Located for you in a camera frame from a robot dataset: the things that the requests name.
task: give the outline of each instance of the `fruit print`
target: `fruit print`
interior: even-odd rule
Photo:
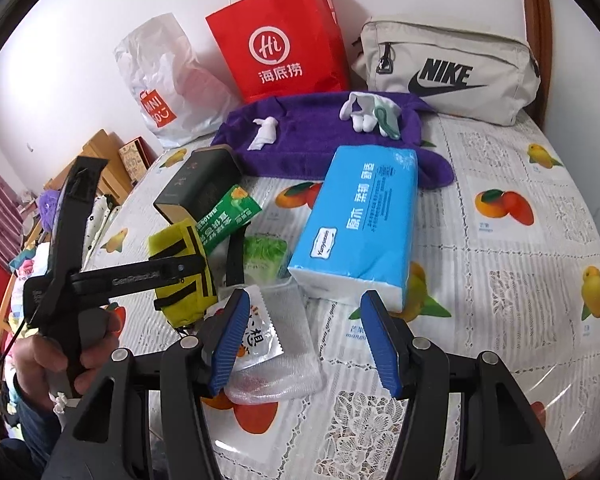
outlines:
[[[247,198],[249,193],[243,190],[240,186],[236,186],[235,189],[231,192],[231,198],[234,200],[241,200],[243,198]]]
[[[534,402],[531,405],[531,409],[534,410],[534,413],[536,414],[536,417],[538,418],[538,421],[540,422],[540,426],[542,426],[542,429],[545,430],[546,429],[546,410],[544,408],[544,404],[540,401]]]
[[[589,266],[582,274],[582,320],[593,315],[600,318],[600,270],[597,267]]]
[[[550,170],[554,166],[563,166],[563,164],[554,159],[549,152],[540,146],[540,144],[530,144],[526,154],[529,156],[531,164],[540,164],[543,168]]]
[[[282,209],[302,207],[307,203],[307,199],[309,198],[308,192],[313,186],[315,186],[315,182],[302,182],[301,184],[283,189],[276,197],[276,205]]]
[[[529,202],[515,191],[490,189],[478,193],[475,208],[487,218],[503,218],[511,215],[522,225],[530,226],[536,221]]]
[[[306,194],[306,204],[309,206],[309,209],[313,209],[315,205],[315,199],[318,198],[318,193],[322,189],[322,183],[313,184],[309,189],[305,191]]]
[[[164,164],[161,165],[161,168],[170,168],[175,164],[182,162],[184,160],[184,156],[187,155],[186,148],[180,148],[177,152],[171,155],[167,160],[164,161]]]
[[[277,402],[268,402],[267,404],[255,404],[253,406],[247,406],[242,404],[235,404],[225,395],[224,390],[220,390],[220,393],[213,399],[206,399],[201,397],[204,402],[210,408],[216,410],[234,410],[235,420],[238,425],[251,434],[263,434],[273,424],[278,412]]]
[[[277,412],[277,402],[254,404],[253,406],[234,404],[235,420],[244,431],[256,435],[266,433],[276,418]]]
[[[499,189],[478,193],[475,197],[475,208],[487,218],[502,218],[507,215],[507,210],[502,203],[502,195]]]
[[[217,394],[213,399],[200,397],[200,400],[207,406],[215,408],[216,410],[230,410],[234,406],[234,404],[229,400],[229,397],[225,395],[224,390],[220,390],[220,393]]]
[[[120,328],[118,330],[116,330],[113,333],[113,335],[116,336],[116,337],[120,337],[120,334],[122,334],[122,331],[125,328],[125,323],[126,323],[126,308],[123,307],[123,306],[118,306],[113,311],[113,314],[118,318],[118,321],[120,322]]]
[[[107,253],[112,253],[113,251],[122,252],[122,244],[125,241],[125,237],[128,234],[129,229],[123,228],[119,233],[113,235],[109,240],[101,247],[101,249],[106,249]]]
[[[534,212],[522,195],[515,191],[507,191],[502,195],[502,203],[507,213],[515,218],[522,225],[534,224]]]
[[[429,295],[426,274],[417,262],[411,262],[409,265],[409,281],[407,282],[404,310],[399,314],[395,312],[389,314],[400,317],[407,323],[418,316],[451,317],[451,313]],[[353,311],[349,319],[360,319],[360,309]]]

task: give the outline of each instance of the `green package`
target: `green package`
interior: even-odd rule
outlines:
[[[244,237],[244,273],[258,285],[270,285],[286,274],[290,254],[284,240],[266,236]]]
[[[233,186],[220,202],[196,225],[205,253],[210,254],[218,244],[247,224],[262,209],[240,186]]]

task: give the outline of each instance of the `wooden headboard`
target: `wooden headboard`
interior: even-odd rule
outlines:
[[[540,68],[540,89],[536,100],[526,112],[540,128],[544,126],[549,88],[551,85],[552,59],[554,54],[554,30],[549,0],[524,0],[526,41],[536,56]]]

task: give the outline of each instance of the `bag zipper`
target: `bag zipper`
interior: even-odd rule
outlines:
[[[380,75],[387,75],[394,73],[394,60],[391,59],[391,43],[381,43],[384,45],[384,54],[378,61],[378,67],[376,73]]]

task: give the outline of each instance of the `hi logo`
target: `hi logo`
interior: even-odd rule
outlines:
[[[264,65],[282,63],[289,55],[291,44],[287,35],[277,27],[261,27],[249,39],[253,58]]]
[[[420,76],[416,72],[409,81],[409,92],[416,94],[418,97],[428,97],[486,86],[467,84],[470,72],[473,69],[472,66],[429,58],[424,64]],[[442,83],[446,86],[422,86],[418,79]]]

